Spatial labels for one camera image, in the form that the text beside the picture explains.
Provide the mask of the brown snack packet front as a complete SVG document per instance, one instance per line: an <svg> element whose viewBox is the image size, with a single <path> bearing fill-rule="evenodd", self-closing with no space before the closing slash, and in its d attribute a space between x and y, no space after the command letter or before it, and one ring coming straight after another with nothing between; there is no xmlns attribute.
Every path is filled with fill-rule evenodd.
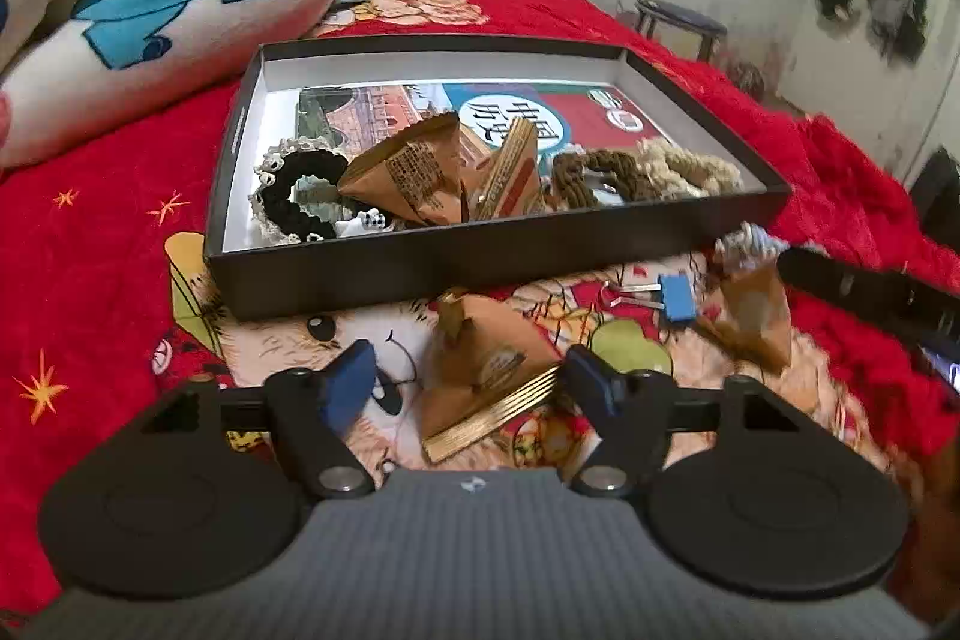
<svg viewBox="0 0 960 640"><path fill-rule="evenodd" d="M436 301L418 398L418 432L431 464L464 452L521 413L514 395L547 396L560 356L508 304L462 289Z"/></svg>

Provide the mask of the black white-trim scrunchie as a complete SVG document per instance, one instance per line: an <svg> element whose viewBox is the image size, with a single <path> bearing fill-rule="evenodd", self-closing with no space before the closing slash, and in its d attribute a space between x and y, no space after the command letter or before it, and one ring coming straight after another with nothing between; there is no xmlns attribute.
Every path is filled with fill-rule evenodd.
<svg viewBox="0 0 960 640"><path fill-rule="evenodd" d="M338 237L337 224L356 218L355 200L342 197L338 182L348 158L322 138L285 138L270 146L256 167L249 197L254 223L270 245L312 244Z"/></svg>

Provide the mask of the cream knit scrunchie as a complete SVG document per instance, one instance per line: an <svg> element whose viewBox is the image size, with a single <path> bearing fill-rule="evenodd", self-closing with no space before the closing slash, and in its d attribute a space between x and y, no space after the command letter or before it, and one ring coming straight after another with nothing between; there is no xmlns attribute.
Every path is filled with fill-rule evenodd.
<svg viewBox="0 0 960 640"><path fill-rule="evenodd" d="M711 198L743 190L742 172L718 156L672 145L664 138L636 143L641 182L661 198Z"/></svg>

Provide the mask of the brown knit scrunchie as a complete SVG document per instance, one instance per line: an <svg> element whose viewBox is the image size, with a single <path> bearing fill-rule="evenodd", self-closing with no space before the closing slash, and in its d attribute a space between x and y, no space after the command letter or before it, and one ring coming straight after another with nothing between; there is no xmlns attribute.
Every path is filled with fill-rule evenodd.
<svg viewBox="0 0 960 640"><path fill-rule="evenodd" d="M551 159L551 190L560 205L569 209L599 208L596 188L617 195L622 203L656 198L651 179L628 152L560 152Z"/></svg>

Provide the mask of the brown triangular snack packet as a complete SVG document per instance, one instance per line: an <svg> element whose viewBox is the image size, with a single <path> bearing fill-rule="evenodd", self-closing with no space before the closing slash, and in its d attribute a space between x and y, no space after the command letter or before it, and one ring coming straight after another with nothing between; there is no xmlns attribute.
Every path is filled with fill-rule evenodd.
<svg viewBox="0 0 960 640"><path fill-rule="evenodd" d="M420 226L462 220L459 119L452 112L420 120L361 152L337 184L342 197Z"/></svg>

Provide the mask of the smartphone with lit screen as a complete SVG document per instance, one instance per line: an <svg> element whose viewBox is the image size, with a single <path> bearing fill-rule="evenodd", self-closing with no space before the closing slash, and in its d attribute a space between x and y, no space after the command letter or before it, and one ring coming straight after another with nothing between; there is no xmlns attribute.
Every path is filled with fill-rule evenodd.
<svg viewBox="0 0 960 640"><path fill-rule="evenodd" d="M955 393L960 393L960 364L957 360L935 354L931 349L923 349L923 354L931 369L947 383L947 386Z"/></svg>

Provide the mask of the black shallow cardboard box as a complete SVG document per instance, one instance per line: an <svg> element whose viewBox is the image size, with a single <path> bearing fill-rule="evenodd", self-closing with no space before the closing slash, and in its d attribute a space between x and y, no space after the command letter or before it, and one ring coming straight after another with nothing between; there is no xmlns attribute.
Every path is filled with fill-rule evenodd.
<svg viewBox="0 0 960 640"><path fill-rule="evenodd" d="M498 149L483 149L459 122L462 220L420 226L391 213L391 232L312 244L270 245L252 216L256 167L270 146L298 138L270 96L286 89L368 83L592 83L612 85L651 113L672 145L718 156L742 172L743 190L711 198L622 203L596 188L599 208L569 209L539 156L540 198L517 218L472 221L470 195ZM337 312L488 289L617 263L700 250L742 223L772 220L789 187L739 136L662 68L625 47L563 39L414 34L281 42L245 72L213 181L203 258L229 312L241 320Z"/></svg>

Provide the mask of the white door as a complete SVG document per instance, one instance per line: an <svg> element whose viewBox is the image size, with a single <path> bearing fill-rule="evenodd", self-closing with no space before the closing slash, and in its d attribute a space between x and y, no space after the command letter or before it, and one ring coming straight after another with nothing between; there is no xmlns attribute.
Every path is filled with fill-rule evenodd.
<svg viewBox="0 0 960 640"><path fill-rule="evenodd" d="M957 58L958 0L807 0L779 92L903 179Z"/></svg>

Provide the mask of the brown patterned ball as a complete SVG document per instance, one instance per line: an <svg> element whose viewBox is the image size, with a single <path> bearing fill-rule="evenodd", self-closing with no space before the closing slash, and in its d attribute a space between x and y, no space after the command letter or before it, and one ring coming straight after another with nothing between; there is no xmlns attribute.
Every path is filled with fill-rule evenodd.
<svg viewBox="0 0 960 640"><path fill-rule="evenodd" d="M732 85L752 97L755 103L761 103L766 96L766 78L757 65L748 62L731 62L726 68L727 78Z"/></svg>

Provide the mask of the chinese history textbook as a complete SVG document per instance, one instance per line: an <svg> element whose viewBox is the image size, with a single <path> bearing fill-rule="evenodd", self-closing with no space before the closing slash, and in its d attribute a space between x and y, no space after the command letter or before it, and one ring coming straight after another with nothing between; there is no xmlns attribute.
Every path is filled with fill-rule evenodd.
<svg viewBox="0 0 960 640"><path fill-rule="evenodd" d="M647 138L664 138L651 113L612 85L592 83L368 83L286 89L270 96L296 136L324 138L353 158L389 136L438 113L457 115L467 136L494 151L512 122L537 128L546 161L565 149L633 152Z"/></svg>

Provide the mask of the blue round stool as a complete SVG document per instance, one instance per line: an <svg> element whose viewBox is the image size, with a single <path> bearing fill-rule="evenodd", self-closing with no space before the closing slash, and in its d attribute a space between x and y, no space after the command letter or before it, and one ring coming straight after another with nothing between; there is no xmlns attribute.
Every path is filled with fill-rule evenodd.
<svg viewBox="0 0 960 640"><path fill-rule="evenodd" d="M698 13L677 3L665 0L638 0L635 5L638 13L635 31L654 39L659 25L672 26L681 31L696 34L700 38L698 62L709 62L719 42L727 35L727 28L716 19Z"/></svg>

